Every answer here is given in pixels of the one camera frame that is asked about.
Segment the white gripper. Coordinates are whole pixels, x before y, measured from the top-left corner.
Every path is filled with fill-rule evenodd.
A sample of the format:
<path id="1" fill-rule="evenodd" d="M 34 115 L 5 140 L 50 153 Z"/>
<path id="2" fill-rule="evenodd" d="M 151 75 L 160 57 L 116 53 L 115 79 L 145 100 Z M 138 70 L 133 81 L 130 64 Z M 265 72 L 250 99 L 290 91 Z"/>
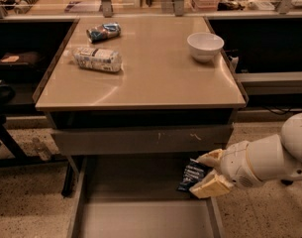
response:
<path id="1" fill-rule="evenodd" d="M 263 185 L 253 173 L 248 154 L 248 141 L 231 145 L 228 149 L 216 149 L 199 156 L 196 161 L 215 170 L 189 188 L 197 198 L 208 198 L 227 194 L 235 185 L 238 188 L 252 188 Z"/>

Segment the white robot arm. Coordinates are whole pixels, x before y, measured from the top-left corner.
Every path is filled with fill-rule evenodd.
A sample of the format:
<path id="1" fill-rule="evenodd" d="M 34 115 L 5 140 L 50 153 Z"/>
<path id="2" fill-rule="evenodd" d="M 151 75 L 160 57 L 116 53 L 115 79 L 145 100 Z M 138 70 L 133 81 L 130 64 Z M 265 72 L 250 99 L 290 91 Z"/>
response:
<path id="1" fill-rule="evenodd" d="M 274 179 L 302 180 L 302 113 L 287 119 L 279 134 L 241 141 L 204 154 L 197 161 L 212 168 L 190 187 L 198 198 L 220 196 L 234 186 L 259 187 Z"/>

